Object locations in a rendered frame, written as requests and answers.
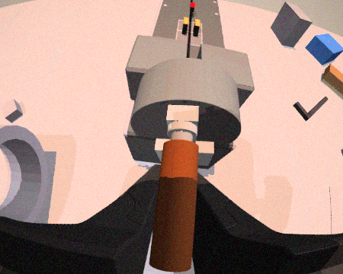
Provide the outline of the orange rectangular block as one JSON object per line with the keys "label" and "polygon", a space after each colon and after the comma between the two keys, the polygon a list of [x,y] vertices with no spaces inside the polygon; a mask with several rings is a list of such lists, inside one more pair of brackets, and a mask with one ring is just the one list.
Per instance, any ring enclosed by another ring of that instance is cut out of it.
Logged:
{"label": "orange rectangular block", "polygon": [[328,85],[339,97],[343,98],[343,74],[331,63],[325,68],[321,82]]}

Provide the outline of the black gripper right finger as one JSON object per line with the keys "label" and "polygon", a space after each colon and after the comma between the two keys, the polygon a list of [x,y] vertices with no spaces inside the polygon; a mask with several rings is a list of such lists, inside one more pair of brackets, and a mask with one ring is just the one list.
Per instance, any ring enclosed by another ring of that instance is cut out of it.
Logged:
{"label": "black gripper right finger", "polygon": [[343,263],[342,234],[272,231],[197,173],[195,274],[309,274]]}

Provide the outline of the dark brown l-shaped bar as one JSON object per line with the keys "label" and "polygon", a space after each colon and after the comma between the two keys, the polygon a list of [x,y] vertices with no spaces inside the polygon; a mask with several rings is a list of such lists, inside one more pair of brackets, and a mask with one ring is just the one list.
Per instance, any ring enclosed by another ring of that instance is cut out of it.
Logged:
{"label": "dark brown l-shaped bar", "polygon": [[322,98],[320,103],[316,104],[308,113],[305,109],[303,109],[302,104],[300,104],[299,101],[297,101],[296,104],[293,104],[293,106],[296,107],[297,112],[300,113],[303,119],[308,121],[308,119],[311,118],[311,116],[314,115],[315,112],[317,113],[317,110],[320,110],[320,107],[323,106],[323,104],[326,103],[327,100],[327,97]]}

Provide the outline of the blue rectangular block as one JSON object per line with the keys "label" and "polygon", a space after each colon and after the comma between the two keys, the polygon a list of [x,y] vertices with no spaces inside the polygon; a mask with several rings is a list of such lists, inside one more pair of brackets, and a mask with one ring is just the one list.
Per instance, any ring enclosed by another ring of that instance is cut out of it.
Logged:
{"label": "blue rectangular block", "polygon": [[335,60],[343,52],[342,45],[339,45],[339,42],[331,37],[330,33],[316,34],[306,45],[306,49],[321,65]]}

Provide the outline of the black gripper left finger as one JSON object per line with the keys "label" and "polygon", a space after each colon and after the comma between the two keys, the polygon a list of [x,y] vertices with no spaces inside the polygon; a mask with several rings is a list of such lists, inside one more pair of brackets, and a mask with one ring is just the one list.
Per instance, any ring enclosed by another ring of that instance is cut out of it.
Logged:
{"label": "black gripper left finger", "polygon": [[0,216],[0,267],[19,274],[143,274],[161,164],[90,219],[22,222]]}

